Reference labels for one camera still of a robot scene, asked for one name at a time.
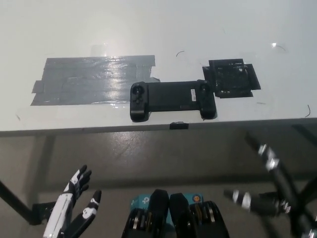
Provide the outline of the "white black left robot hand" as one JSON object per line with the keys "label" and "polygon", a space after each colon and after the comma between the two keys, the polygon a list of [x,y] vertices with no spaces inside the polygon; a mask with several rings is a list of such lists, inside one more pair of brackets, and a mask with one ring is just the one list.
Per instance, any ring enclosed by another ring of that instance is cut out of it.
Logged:
{"label": "white black left robot hand", "polygon": [[78,238],[95,219],[102,192],[95,191],[84,210],[72,219],[72,211],[81,194],[89,188],[92,171],[87,165],[79,168],[57,198],[48,219],[44,238]]}

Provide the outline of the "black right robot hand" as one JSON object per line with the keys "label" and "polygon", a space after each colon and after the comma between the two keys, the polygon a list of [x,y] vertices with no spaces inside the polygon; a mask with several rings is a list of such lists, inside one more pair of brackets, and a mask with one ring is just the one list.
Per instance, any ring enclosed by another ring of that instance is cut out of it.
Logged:
{"label": "black right robot hand", "polygon": [[245,140],[261,159],[276,188],[274,192],[252,195],[240,190],[225,190],[224,196],[248,212],[261,217],[286,214],[291,233],[296,238],[315,238],[317,218],[307,209],[307,204],[317,198],[317,179],[314,178],[299,191],[282,160],[267,144],[247,133]]}

